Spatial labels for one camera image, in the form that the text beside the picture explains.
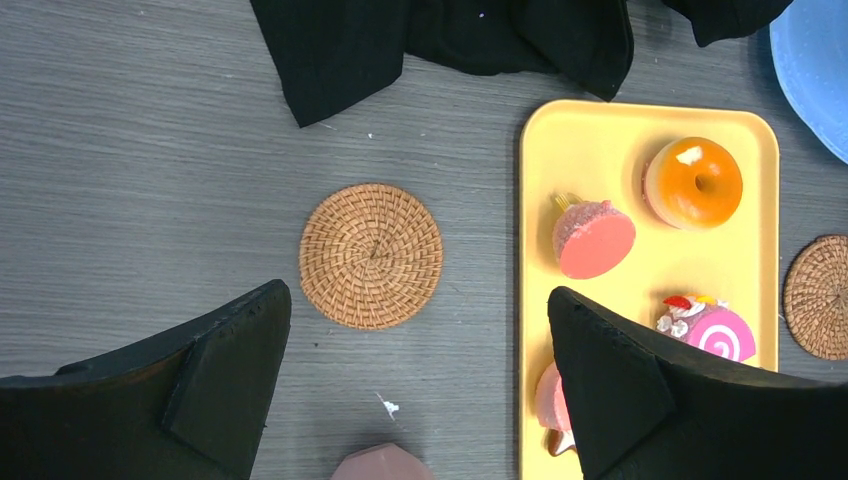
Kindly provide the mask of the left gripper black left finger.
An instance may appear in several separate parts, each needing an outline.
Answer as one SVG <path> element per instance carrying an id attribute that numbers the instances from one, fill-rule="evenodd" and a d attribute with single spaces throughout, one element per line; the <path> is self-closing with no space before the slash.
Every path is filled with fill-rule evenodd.
<path id="1" fill-rule="evenodd" d="M 50 376 L 1 381 L 5 479 L 247 479 L 291 327 L 279 279 Z"/>

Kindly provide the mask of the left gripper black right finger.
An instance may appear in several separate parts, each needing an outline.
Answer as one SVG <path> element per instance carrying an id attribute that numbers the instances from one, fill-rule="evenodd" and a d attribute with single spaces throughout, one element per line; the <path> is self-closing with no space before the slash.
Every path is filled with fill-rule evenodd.
<path id="1" fill-rule="evenodd" d="M 847 387 L 726 360 L 560 286 L 553 354 L 588 479 L 843 479 Z"/>

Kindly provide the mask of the pink cube cake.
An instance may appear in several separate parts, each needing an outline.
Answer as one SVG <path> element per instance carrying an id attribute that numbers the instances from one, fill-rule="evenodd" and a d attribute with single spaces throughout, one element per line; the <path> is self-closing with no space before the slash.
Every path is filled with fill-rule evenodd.
<path id="1" fill-rule="evenodd" d="M 757 354 L 748 323 L 728 303 L 709 295 L 673 295 L 663 300 L 657 332 L 722 358 L 743 362 Z"/>

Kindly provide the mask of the orange donut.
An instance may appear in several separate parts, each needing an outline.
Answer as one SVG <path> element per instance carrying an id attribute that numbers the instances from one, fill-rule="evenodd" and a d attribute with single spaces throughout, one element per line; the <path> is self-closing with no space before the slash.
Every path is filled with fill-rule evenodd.
<path id="1" fill-rule="evenodd" d="M 744 190 L 735 158 L 704 137 L 665 145 L 645 165 L 643 196 L 654 214 L 682 230 L 709 230 L 737 211 Z"/>

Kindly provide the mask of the blue three-tier cake stand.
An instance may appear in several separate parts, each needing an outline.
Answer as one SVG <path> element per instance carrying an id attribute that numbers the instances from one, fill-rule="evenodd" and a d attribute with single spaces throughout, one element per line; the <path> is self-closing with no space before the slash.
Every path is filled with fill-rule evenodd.
<path id="1" fill-rule="evenodd" d="M 847 161 L 847 0 L 797 0 L 769 26 L 771 55 L 791 108 Z"/>

